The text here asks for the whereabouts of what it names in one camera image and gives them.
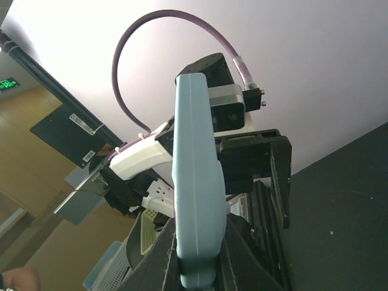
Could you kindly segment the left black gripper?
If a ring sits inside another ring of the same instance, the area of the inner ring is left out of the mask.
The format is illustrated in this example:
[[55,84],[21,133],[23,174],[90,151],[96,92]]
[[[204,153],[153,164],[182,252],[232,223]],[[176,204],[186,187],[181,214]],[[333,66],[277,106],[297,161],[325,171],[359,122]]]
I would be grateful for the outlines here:
[[290,227],[292,145],[279,130],[262,130],[215,138],[226,194],[249,193],[255,179],[271,179],[271,199],[284,229]]

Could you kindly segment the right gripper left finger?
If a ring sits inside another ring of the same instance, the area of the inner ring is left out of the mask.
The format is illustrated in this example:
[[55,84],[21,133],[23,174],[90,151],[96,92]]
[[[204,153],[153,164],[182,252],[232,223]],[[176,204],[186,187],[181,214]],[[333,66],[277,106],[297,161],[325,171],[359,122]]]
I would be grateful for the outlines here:
[[171,218],[144,259],[121,283],[118,290],[179,290],[175,230],[175,222]]

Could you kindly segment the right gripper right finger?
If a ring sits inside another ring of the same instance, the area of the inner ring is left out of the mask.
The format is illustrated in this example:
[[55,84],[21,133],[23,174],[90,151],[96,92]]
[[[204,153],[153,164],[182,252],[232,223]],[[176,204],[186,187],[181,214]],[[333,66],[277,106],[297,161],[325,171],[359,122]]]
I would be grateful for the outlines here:
[[239,232],[244,218],[227,215],[227,225],[215,279],[216,290],[281,290],[281,285],[258,262]]

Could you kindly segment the phone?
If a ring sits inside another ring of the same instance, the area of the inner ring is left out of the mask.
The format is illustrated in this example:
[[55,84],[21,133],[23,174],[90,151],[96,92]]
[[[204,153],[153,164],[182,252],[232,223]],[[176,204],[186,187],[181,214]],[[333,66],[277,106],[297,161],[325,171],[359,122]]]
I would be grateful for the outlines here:
[[226,231],[226,190],[202,73],[176,80],[172,178],[181,284],[212,290]]

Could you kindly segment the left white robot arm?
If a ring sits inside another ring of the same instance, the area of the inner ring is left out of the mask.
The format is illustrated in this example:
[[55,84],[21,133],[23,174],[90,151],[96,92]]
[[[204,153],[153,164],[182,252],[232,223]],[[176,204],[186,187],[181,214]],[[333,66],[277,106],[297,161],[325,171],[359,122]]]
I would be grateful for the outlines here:
[[[290,226],[289,193],[292,146],[277,129],[251,132],[249,113],[264,107],[263,90],[235,84],[222,53],[184,67],[183,74],[202,73],[209,87],[217,157],[222,165],[226,193],[248,193],[254,179],[271,178],[272,202],[281,226]],[[128,181],[173,158],[175,124],[170,118],[134,144],[126,144],[110,158],[106,175]]]

